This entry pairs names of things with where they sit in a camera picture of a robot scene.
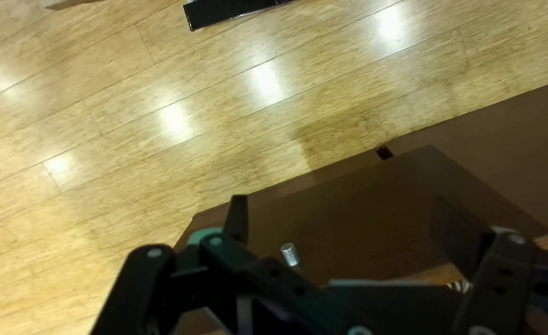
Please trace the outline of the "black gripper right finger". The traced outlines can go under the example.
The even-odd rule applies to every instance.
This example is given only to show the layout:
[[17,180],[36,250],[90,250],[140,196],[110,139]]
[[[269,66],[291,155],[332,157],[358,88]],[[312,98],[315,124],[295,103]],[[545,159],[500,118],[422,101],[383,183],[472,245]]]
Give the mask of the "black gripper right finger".
[[453,323],[457,335],[548,335],[547,250],[453,198],[435,202],[431,237],[470,284]]

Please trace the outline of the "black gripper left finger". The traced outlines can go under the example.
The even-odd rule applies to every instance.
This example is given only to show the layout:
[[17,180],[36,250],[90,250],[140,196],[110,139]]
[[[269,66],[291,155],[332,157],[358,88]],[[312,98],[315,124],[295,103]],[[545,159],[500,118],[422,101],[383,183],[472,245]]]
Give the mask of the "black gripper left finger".
[[230,335],[375,335],[364,317],[246,243],[248,198],[233,196],[226,224],[196,232],[181,252],[133,250],[92,335],[174,335],[196,310]]

